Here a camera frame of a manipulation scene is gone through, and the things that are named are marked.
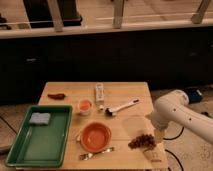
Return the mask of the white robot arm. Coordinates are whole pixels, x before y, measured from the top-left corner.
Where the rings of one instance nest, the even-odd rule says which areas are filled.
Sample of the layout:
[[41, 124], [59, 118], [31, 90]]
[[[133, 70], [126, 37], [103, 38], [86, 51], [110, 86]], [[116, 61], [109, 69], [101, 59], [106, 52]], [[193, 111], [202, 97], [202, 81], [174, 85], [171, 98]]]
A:
[[188, 104], [189, 96], [182, 90], [174, 90], [157, 98], [149, 114], [153, 127], [164, 131], [173, 121], [213, 145], [213, 119], [193, 111]]

